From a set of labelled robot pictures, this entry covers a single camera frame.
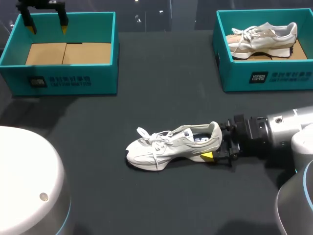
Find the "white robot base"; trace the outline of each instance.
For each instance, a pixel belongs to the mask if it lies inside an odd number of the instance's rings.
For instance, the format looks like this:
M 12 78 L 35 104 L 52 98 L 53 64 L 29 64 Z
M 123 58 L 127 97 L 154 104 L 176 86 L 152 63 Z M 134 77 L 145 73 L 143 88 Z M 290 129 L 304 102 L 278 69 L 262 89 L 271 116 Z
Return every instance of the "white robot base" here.
M 73 233 L 63 164 L 45 138 L 0 126 L 0 189 L 1 235 Z

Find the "label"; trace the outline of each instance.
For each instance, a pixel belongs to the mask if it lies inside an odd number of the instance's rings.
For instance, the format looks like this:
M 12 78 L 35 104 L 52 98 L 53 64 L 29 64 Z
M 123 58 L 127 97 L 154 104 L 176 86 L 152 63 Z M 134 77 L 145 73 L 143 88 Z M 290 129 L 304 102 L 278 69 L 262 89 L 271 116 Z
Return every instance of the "label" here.
M 28 77 L 28 80 L 29 80 L 31 87 L 34 87 L 34 88 L 47 87 L 45 78 L 43 76 L 31 76 L 31 77 Z
M 51 87 L 90 87 L 92 85 L 89 76 L 51 76 L 49 84 Z
M 311 71 L 302 72 L 274 72 L 269 82 L 307 82 L 311 79 Z
M 253 72 L 250 77 L 249 83 L 265 83 L 268 72 Z

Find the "shoebox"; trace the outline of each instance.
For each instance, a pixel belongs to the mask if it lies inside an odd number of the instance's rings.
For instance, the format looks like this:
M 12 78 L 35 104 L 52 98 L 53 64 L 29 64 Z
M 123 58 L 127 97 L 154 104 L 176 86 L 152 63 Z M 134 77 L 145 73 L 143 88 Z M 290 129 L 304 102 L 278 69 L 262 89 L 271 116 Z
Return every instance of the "shoebox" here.
M 226 41 L 231 29 L 245 30 L 269 22 L 274 26 L 297 23 L 298 38 L 289 58 L 254 54 L 232 58 Z M 313 12 L 310 9 L 217 11 L 213 48 L 225 92 L 313 89 Z
M 115 12 L 31 14 L 34 35 L 18 16 L 0 58 L 14 96 L 116 94 L 119 39 Z

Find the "teal box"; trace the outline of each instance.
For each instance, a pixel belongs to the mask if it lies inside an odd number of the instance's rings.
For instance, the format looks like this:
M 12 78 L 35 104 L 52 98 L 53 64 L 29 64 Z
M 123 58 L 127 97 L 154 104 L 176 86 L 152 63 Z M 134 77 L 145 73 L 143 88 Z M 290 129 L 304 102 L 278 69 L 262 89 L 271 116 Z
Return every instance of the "teal box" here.
M 231 29 L 245 30 L 266 22 L 272 25 L 298 25 L 298 40 L 307 60 L 234 61 L 226 35 Z M 313 12 L 310 9 L 217 11 L 213 48 L 225 92 L 281 91 L 313 89 Z M 262 80 L 252 83 L 258 75 Z
M 68 13 L 66 35 L 57 13 L 32 14 L 33 35 L 18 16 L 0 58 L 13 95 L 116 94 L 119 40 L 115 12 Z M 111 43 L 109 64 L 25 65 L 33 43 Z

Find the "box wall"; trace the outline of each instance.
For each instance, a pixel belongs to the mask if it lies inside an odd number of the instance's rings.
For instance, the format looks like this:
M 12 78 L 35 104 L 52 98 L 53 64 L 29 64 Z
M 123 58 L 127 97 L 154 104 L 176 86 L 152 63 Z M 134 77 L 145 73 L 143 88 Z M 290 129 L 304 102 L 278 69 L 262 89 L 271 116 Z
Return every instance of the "box wall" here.
M 218 63 L 218 69 L 221 77 L 221 82 L 223 86 L 227 84 L 227 78 L 230 71 L 230 60 L 232 60 L 230 53 L 228 52 L 228 47 L 226 42 L 223 40 L 223 26 L 219 20 L 219 13 L 217 12 L 217 19 L 215 21 L 214 31 L 213 31 L 213 48 L 215 53 L 215 59 Z
M 25 65 L 32 44 L 32 40 L 28 37 L 27 30 L 21 15 L 19 15 L 4 48 L 0 59 L 0 66 Z
M 281 91 L 313 89 L 309 60 L 236 62 L 225 91 Z M 253 72 L 268 72 L 264 83 L 249 83 Z
M 308 59 L 313 59 L 313 13 L 308 10 L 305 21 L 298 32 L 298 38 Z
M 13 95 L 53 95 L 53 94 L 115 94 L 116 79 L 112 79 L 114 69 L 105 65 L 88 66 L 27 66 L 2 69 L 2 75 Z M 45 88 L 33 88 L 29 78 L 42 76 Z
M 114 12 L 69 12 L 63 35 L 57 13 L 31 14 L 37 34 L 25 30 L 33 43 L 111 43 L 113 15 Z

